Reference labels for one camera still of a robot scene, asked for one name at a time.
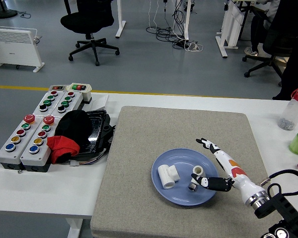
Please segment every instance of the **floor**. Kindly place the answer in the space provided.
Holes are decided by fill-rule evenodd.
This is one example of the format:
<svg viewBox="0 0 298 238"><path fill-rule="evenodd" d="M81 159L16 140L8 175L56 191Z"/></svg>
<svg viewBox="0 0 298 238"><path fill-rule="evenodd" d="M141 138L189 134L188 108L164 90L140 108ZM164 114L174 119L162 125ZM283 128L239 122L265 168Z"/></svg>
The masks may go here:
<svg viewBox="0 0 298 238"><path fill-rule="evenodd" d="M32 72L31 66L0 67L0 148L23 116L34 110L47 88L54 84L87 83L93 90L102 92L250 99L271 99L280 91L280 78L270 67L252 73L249 78L244 77L249 68L258 64L253 60L241 60L244 48L250 45L251 15L237 43L238 49L227 50L228 58L222 58L215 36L223 22L223 0L195 1L189 37L203 45L201 52L174 49L172 43L159 41L146 31L149 23L151 27L155 23L160 28L172 26L172 0L166 4L166 17L162 0L122 0L123 19L127 24L121 38L116 39L117 4L113 1L115 23L95 37L106 37L108 44L120 48L120 55L116 56L113 50L99 49L99 67L94 65L92 50L74 55L74 61L68 60L76 41L85 38L60 24L61 17L66 15L63 0L5 2L9 9L26 11L31 17L20 17L20 13L0 19L0 26L37 29L37 35L41 36L38 51L45 65L37 73ZM75 1L70 0L70 4L75 9ZM63 218L0 214L0 238L65 238L68 230L69 225ZM91 238L89 220L84 221L80 237Z"/></svg>

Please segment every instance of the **yellow floor line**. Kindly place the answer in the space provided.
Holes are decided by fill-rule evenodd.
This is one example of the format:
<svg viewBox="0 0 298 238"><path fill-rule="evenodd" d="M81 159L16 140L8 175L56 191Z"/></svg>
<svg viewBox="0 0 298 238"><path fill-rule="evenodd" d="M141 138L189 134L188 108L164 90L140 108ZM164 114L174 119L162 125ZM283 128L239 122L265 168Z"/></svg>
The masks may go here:
<svg viewBox="0 0 298 238"><path fill-rule="evenodd" d="M6 85L0 85L0 89L35 90L35 91L48 91L48 90L49 90L49 88L43 88L43 87L6 86ZM229 98L229 97L219 97L219 96L185 95L185 94L166 94L166 93L142 93L142 92L121 92L121 91L103 91L103 90L92 90L92 92L93 92L93 93L117 93L117 94L140 94L140 95L181 96L181 97Z"/></svg>

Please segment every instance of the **white radiator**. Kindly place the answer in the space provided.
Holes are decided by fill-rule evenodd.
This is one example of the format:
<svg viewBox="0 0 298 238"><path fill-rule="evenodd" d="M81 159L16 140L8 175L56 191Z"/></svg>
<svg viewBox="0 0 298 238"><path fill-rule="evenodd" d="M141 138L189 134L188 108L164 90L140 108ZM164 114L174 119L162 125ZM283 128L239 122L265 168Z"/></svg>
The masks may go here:
<svg viewBox="0 0 298 238"><path fill-rule="evenodd" d="M0 28L0 66L4 63L35 66L34 73L43 67L30 29Z"/></svg>

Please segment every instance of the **blue button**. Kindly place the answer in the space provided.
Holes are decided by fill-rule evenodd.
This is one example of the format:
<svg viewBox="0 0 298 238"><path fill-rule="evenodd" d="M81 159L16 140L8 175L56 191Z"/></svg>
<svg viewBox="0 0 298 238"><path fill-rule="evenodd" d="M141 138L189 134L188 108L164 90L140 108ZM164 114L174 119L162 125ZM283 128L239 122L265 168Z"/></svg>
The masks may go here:
<svg viewBox="0 0 298 238"><path fill-rule="evenodd" d="M15 144L11 143L11 144L6 145L5 150L7 152L12 152L13 150L15 150L15 148L16 148Z"/></svg>
<svg viewBox="0 0 298 238"><path fill-rule="evenodd" d="M29 152L30 152L31 154L36 154L36 153L39 152L39 150L40 150L40 149L39 149L38 146L33 145L33 146L30 147Z"/></svg>

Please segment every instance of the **red cloth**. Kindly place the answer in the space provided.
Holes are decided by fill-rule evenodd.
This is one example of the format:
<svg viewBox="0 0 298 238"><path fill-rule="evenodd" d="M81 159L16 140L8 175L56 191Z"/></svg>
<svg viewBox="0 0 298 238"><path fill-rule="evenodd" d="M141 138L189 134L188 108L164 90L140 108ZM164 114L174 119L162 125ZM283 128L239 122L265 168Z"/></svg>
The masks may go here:
<svg viewBox="0 0 298 238"><path fill-rule="evenodd" d="M71 153L71 156L75 156L79 152L79 145L75 141L61 135L48 137L47 145L52 150L52 164L56 164L57 158L65 153Z"/></svg>

